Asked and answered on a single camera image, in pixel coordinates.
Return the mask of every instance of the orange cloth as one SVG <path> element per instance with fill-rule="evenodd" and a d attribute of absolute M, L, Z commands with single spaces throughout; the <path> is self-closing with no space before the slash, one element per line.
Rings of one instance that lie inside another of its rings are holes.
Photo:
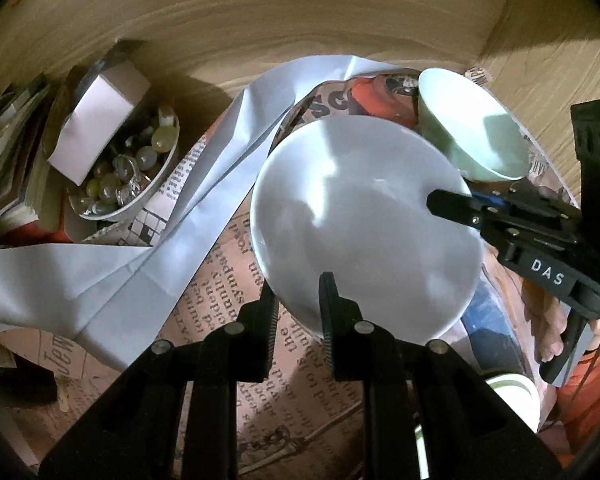
<path fill-rule="evenodd" d="M 567 406 L 575 393 L 595 354 L 594 351 L 584 355 L 569 381 L 563 387 L 558 388 L 557 405 L 560 411 Z M 587 382 L 567 412 L 560 416 L 560 420 L 564 424 L 571 452 L 574 454 L 600 427 L 600 357 L 587 378 Z M 566 465 L 573 458 L 573 455 L 559 455 L 558 458 L 563 465 Z"/>

